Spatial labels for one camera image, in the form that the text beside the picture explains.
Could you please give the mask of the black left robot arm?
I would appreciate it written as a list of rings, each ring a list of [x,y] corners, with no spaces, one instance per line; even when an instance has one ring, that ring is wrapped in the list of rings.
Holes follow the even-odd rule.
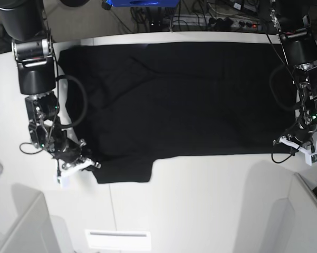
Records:
[[[276,140],[301,150],[305,145],[317,151],[317,44],[309,17],[309,1],[271,1],[270,17],[277,29],[285,68],[297,88],[298,102],[293,109],[298,116],[292,127]]]

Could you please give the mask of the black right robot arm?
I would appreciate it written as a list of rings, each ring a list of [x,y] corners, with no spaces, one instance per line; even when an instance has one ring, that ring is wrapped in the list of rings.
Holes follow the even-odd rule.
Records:
[[[18,72],[20,93],[26,96],[28,130],[31,144],[63,162],[57,174],[99,169],[100,163],[89,158],[86,142],[78,143],[67,135],[67,129],[79,125],[88,111],[88,95],[81,81],[71,75],[59,75],[56,55],[42,1],[0,1],[0,20],[12,38],[12,53]],[[59,80],[74,82],[82,94],[79,117],[64,125],[59,117],[60,104],[54,94]]]

